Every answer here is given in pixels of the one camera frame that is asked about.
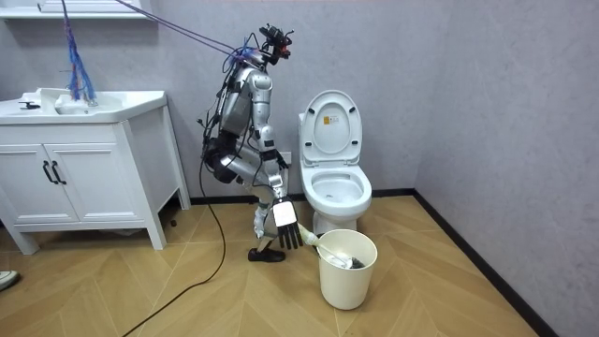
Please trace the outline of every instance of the herringbone floor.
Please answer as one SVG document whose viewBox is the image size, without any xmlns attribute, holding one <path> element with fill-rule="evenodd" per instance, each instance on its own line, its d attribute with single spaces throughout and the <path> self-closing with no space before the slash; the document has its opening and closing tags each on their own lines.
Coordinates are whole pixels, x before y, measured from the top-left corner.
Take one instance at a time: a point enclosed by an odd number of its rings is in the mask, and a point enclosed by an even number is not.
<svg viewBox="0 0 599 337">
<path fill-rule="evenodd" d="M 284 263 L 249 263 L 254 205 L 216 205 L 226 261 L 197 287 L 138 329 L 136 336 L 513 337 L 534 332 L 411 197 L 378 198 L 359 220 L 379 250 L 369 295 L 357 310 L 328 306 L 312 248 Z M 297 203 L 302 224 L 312 210 Z M 0 269 L 22 273 L 0 293 L 0 334 L 119 336 L 186 286 L 204 279 L 222 247 L 210 212 L 165 212 L 169 245 L 156 252 L 145 233 L 39 235 L 33 256 L 0 233 Z M 171 227 L 171 218 L 177 226 Z"/>
</svg>

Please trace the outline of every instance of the white sink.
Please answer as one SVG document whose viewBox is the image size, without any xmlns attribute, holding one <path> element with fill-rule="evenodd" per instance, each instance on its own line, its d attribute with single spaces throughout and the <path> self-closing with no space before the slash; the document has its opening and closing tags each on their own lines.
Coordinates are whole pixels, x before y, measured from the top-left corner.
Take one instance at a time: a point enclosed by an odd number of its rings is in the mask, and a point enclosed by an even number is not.
<svg viewBox="0 0 599 337">
<path fill-rule="evenodd" d="M 0 101 L 0 125 L 117 123 L 167 105 L 163 91 L 96 92 L 97 106 L 73 102 L 69 91 L 40 88 Z M 32 109 L 24 103 L 31 102 Z"/>
</svg>

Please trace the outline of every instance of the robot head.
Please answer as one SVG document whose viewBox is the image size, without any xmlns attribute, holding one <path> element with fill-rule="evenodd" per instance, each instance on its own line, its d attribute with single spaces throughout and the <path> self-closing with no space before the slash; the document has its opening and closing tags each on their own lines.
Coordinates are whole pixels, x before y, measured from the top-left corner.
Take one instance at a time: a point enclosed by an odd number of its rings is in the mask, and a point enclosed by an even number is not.
<svg viewBox="0 0 599 337">
<path fill-rule="evenodd" d="M 289 35 L 294 33 L 293 30 L 284 34 L 281 29 L 267 23 L 266 27 L 260 27 L 260 33 L 266 37 L 260 51 L 265 53 L 267 62 L 274 66 L 279 62 L 279 58 L 289 58 L 291 51 L 287 50 L 287 46 L 293 43 L 289 38 Z M 269 52 L 270 46 L 272 46 L 272 53 Z"/>
</svg>

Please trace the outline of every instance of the toilet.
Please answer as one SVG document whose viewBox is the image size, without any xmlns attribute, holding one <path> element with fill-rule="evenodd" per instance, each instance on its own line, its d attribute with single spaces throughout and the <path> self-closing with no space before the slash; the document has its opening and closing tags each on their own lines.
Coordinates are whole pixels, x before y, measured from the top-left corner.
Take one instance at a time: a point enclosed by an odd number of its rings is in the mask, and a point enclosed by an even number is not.
<svg viewBox="0 0 599 337">
<path fill-rule="evenodd" d="M 357 230 L 371 204 L 373 188 L 359 167 L 362 122 L 344 92 L 317 95 L 299 115 L 301 184 L 314 208 L 314 234 Z"/>
</svg>

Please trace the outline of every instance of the black baseboard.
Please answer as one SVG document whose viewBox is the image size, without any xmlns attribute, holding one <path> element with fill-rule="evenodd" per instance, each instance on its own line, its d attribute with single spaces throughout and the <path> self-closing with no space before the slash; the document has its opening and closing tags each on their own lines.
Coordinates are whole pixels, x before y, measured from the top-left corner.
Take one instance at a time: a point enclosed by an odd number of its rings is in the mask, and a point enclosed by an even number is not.
<svg viewBox="0 0 599 337">
<path fill-rule="evenodd" d="M 416 190 L 414 191 L 414 198 L 422 205 L 432 219 L 439 224 L 439 227 L 441 227 L 447 236 L 470 258 L 493 286 L 499 290 L 504 298 L 516 309 L 518 314 L 533 328 L 534 332 L 543 337 L 558 337 L 558 334 L 536 313 L 533 307 Z"/>
<path fill-rule="evenodd" d="M 373 198 L 413 196 L 415 188 L 394 188 L 388 190 L 373 190 Z"/>
<path fill-rule="evenodd" d="M 374 190 L 373 197 L 398 197 L 398 196 L 412 196 L 416 190 L 414 188 L 395 188 L 385 190 Z M 297 193 L 289 195 L 294 201 L 305 201 L 306 196 L 303 193 Z M 255 203 L 258 202 L 258 198 L 254 196 L 235 196 L 235 197 L 206 197 L 206 198 L 191 198 L 192 205 L 206 205 L 206 204 L 224 204 L 224 203 Z"/>
</svg>

